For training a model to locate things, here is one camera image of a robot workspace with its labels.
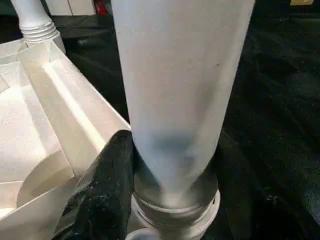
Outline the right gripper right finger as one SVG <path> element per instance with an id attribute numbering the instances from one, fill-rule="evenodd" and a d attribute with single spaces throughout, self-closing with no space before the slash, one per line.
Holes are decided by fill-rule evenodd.
<path id="1" fill-rule="evenodd" d="M 230 240 L 318 240 L 320 223 L 273 179 L 255 168 L 226 133 L 217 148 L 217 177 Z"/>

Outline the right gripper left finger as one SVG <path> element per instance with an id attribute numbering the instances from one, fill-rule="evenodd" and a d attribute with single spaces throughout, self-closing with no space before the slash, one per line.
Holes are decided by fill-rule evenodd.
<path id="1" fill-rule="evenodd" d="M 117 131 L 78 180 L 62 216 L 76 211 L 55 240 L 124 240 L 134 191 L 135 147 L 129 130 Z"/>

